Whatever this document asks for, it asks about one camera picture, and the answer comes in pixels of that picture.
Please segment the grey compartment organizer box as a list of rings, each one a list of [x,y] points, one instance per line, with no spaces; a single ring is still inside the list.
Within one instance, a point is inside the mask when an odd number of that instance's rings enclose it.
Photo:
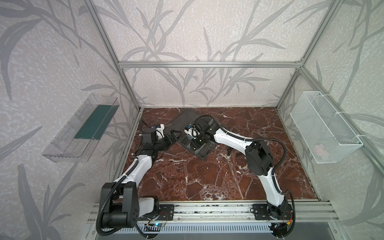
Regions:
[[[220,129],[219,125],[209,116],[186,109],[175,117],[166,130],[180,132],[178,143],[204,161],[216,146],[214,134]]]

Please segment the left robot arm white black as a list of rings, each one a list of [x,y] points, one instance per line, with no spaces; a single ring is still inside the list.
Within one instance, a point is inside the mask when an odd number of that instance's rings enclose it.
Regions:
[[[100,236],[111,235],[123,228],[138,228],[140,218],[161,214],[157,197],[138,196],[138,185],[158,159],[159,152],[168,150],[181,136],[181,132],[149,128],[142,131],[134,161],[115,181],[105,183],[101,189],[100,206],[96,218],[96,231]]]

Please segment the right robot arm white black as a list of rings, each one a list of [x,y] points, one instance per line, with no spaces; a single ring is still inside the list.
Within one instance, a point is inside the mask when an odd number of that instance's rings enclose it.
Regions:
[[[283,216],[289,204],[276,178],[276,169],[287,155],[287,147],[282,141],[273,138],[253,139],[235,134],[222,127],[209,115],[200,116],[192,124],[187,125],[185,133],[192,137],[193,150],[198,150],[208,142],[215,142],[245,155],[248,168],[258,176],[266,193],[269,216],[276,220]],[[268,141],[277,142],[283,148],[283,156],[276,165],[273,165],[274,159]]]

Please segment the pile of screws and nuts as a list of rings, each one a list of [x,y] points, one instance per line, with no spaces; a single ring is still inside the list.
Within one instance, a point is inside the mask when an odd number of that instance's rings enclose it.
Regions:
[[[243,157],[243,158],[246,157],[246,155],[243,154],[242,152],[240,152],[240,151],[238,151],[238,150],[236,150],[234,148],[228,147],[227,150],[226,150],[227,157],[231,157],[233,154],[236,157]]]

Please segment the small circuit board green led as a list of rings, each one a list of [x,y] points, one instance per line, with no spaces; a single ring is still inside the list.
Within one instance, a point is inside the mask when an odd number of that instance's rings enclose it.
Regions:
[[[145,225],[145,229],[146,231],[149,231],[149,232],[159,232],[161,228],[163,228],[165,226],[166,223],[160,223],[160,222],[156,222],[156,223],[147,223]]]

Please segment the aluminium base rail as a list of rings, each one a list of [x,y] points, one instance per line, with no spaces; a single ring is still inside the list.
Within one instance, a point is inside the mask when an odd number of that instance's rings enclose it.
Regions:
[[[339,222],[340,219],[330,202],[294,200],[297,223]],[[176,223],[277,223],[288,222],[291,214],[278,220],[267,215],[266,202],[254,201],[168,201],[160,205],[172,205],[165,209],[162,219]]]

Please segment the clear wall shelf green mat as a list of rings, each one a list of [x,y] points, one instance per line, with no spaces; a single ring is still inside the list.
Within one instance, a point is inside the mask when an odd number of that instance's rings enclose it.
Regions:
[[[54,163],[86,163],[120,104],[117,97],[90,94],[42,155]]]

